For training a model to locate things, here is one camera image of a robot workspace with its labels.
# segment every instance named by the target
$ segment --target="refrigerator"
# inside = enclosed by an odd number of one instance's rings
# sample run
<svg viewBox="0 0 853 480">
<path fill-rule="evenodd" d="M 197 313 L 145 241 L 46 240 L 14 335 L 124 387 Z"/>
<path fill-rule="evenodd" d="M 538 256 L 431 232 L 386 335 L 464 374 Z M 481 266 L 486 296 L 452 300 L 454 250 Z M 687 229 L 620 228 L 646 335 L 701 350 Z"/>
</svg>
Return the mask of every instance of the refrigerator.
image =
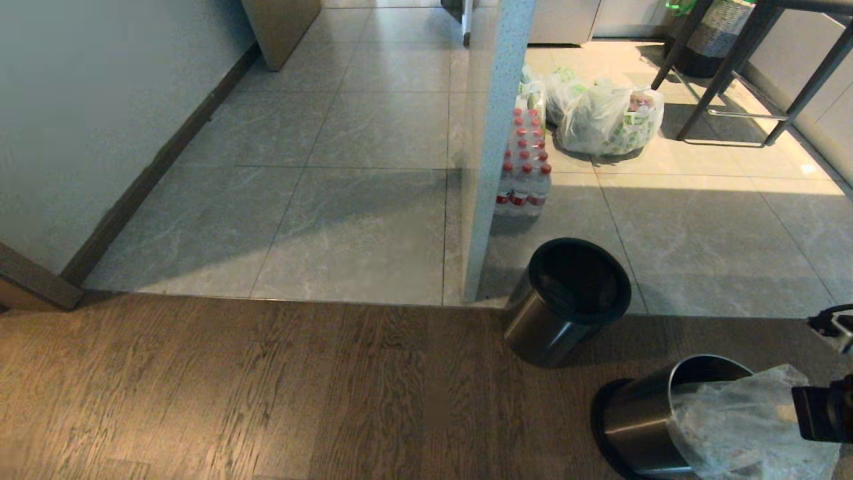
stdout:
<svg viewBox="0 0 853 480">
<path fill-rule="evenodd" d="M 538 0 L 531 44 L 583 44 L 592 38 L 601 0 Z"/>
</svg>

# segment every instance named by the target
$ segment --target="white plastic bag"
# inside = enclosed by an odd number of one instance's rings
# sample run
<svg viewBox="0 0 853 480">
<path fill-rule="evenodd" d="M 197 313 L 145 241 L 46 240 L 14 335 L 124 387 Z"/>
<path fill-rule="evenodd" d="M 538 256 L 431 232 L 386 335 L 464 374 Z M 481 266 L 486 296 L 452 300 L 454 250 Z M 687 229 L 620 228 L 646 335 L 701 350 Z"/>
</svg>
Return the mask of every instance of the white plastic bag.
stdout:
<svg viewBox="0 0 853 480">
<path fill-rule="evenodd" d="M 521 69 L 519 95 L 515 98 L 515 107 L 522 110 L 535 109 L 541 118 L 545 118 L 546 98 L 545 84 L 533 73 L 530 65 Z"/>
<path fill-rule="evenodd" d="M 837 443 L 800 436 L 791 387 L 809 379 L 790 365 L 733 382 L 673 390 L 667 430 L 701 478 L 829 480 Z"/>
<path fill-rule="evenodd" d="M 577 101 L 586 91 L 586 86 L 570 68 L 558 67 L 545 77 L 548 114 L 545 120 L 559 125 L 563 118 L 575 108 Z"/>
<path fill-rule="evenodd" d="M 623 88 L 598 79 L 560 122 L 564 149 L 624 155 L 646 146 L 664 122 L 664 96 L 649 87 Z"/>
</svg>

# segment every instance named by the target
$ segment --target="black trash can rim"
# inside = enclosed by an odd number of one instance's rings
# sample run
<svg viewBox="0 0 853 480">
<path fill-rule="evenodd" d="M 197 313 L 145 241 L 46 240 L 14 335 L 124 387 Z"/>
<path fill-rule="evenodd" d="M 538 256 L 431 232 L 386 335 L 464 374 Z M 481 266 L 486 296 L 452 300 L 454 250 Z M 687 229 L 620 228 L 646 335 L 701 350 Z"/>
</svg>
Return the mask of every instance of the black trash can rim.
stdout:
<svg viewBox="0 0 853 480">
<path fill-rule="evenodd" d="M 592 250 L 599 255 L 609 267 L 611 267 L 616 279 L 618 293 L 616 301 L 611 305 L 610 309 L 605 312 L 589 314 L 567 311 L 565 306 L 560 305 L 560 301 L 554 298 L 553 295 L 550 295 L 548 288 L 542 284 L 542 272 L 540 269 L 542 269 L 545 264 L 543 257 L 558 247 L 569 245 Z M 613 255 L 604 250 L 602 247 L 581 238 L 563 237 L 543 243 L 531 257 L 530 268 L 528 269 L 528 279 L 530 280 L 530 285 L 533 291 L 543 301 L 545 306 L 557 316 L 566 318 L 567 322 L 571 321 L 572 323 L 584 325 L 604 325 L 611 323 L 625 314 L 631 302 L 630 281 L 628 280 L 628 274 L 625 272 L 622 264 L 620 264 Z"/>
</svg>

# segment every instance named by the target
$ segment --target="chair leg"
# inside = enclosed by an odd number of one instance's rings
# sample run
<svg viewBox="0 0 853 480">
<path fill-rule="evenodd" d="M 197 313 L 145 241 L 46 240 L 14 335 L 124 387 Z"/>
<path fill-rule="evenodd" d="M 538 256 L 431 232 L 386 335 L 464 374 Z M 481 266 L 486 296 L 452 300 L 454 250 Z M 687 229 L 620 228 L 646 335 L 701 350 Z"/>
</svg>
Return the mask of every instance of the chair leg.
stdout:
<svg viewBox="0 0 853 480">
<path fill-rule="evenodd" d="M 660 87 L 660 84 L 664 83 L 664 79 L 666 79 L 666 76 L 670 74 L 670 70 L 672 69 L 672 66 L 676 64 L 678 57 L 682 55 L 691 35 L 696 31 L 699 23 L 701 23 L 702 19 L 705 17 L 705 12 L 708 10 L 708 7 L 711 6 L 713 1 L 714 0 L 699 0 L 693 6 L 693 10 L 690 11 L 690 15 L 688 15 L 687 20 L 685 20 L 681 30 L 679 30 L 676 35 L 676 41 L 670 49 L 670 54 L 666 56 L 666 59 L 664 59 L 664 65 L 660 67 L 658 70 L 658 76 L 655 77 L 652 82 L 652 90 L 657 90 Z"/>
<path fill-rule="evenodd" d="M 774 128 L 767 138 L 764 139 L 765 145 L 772 145 L 775 143 L 776 139 L 779 138 L 785 130 L 787 130 L 789 125 L 791 125 L 791 123 L 793 123 L 797 118 L 797 115 L 803 111 L 803 108 L 805 108 L 806 104 L 809 103 L 809 100 L 815 96 L 815 93 L 817 93 L 821 86 L 823 86 L 824 82 L 826 82 L 829 76 L 833 74 L 835 69 L 841 64 L 851 50 L 853 50 L 853 23 L 849 24 L 847 28 L 844 29 L 841 37 L 835 42 L 833 48 L 829 50 L 829 53 L 824 57 L 821 65 L 811 75 L 811 78 L 806 82 L 805 87 L 803 87 L 799 92 L 799 95 L 797 95 L 797 98 L 795 98 L 791 103 L 791 106 L 788 107 L 788 110 L 786 111 L 788 120 L 782 120 L 776 124 L 776 128 Z"/>
<path fill-rule="evenodd" d="M 755 31 L 756 28 L 766 23 L 773 17 L 773 15 L 777 15 L 777 8 L 772 2 L 759 2 L 756 4 L 749 20 L 746 21 L 744 29 L 740 32 L 740 35 L 738 35 L 738 39 L 735 40 L 734 45 L 732 45 L 731 51 L 729 51 L 726 59 L 722 61 L 722 65 L 717 69 L 717 74 L 714 75 L 714 78 L 711 80 L 711 84 L 708 85 L 707 90 L 705 90 L 705 94 L 699 100 L 699 104 L 696 105 L 696 108 L 693 109 L 688 120 L 684 122 L 684 126 L 682 126 L 681 131 L 678 132 L 676 140 L 683 140 L 687 137 L 688 133 L 690 133 L 690 128 L 696 124 L 699 117 L 702 116 L 705 109 L 711 104 L 711 100 L 717 96 L 717 93 L 720 91 L 720 87 L 726 82 L 726 80 L 728 80 L 728 77 L 731 76 L 732 66 L 740 58 L 738 53 L 739 50 L 748 50 L 751 46 L 752 38 L 750 38 L 750 32 Z"/>
</svg>

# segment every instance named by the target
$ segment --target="wicker basket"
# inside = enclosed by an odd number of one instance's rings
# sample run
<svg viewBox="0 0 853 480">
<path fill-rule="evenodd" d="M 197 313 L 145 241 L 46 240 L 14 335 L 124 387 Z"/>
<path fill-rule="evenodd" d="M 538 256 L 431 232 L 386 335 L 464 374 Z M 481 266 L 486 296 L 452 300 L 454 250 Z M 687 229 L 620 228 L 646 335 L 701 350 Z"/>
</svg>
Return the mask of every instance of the wicker basket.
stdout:
<svg viewBox="0 0 853 480">
<path fill-rule="evenodd" d="M 690 37 L 684 53 L 676 61 L 678 71 L 692 77 L 713 77 L 754 7 L 755 4 L 749 0 L 715 0 Z M 678 32 L 686 18 L 684 15 L 678 16 L 672 32 Z M 673 38 L 667 40 L 667 53 L 673 42 Z"/>
</svg>

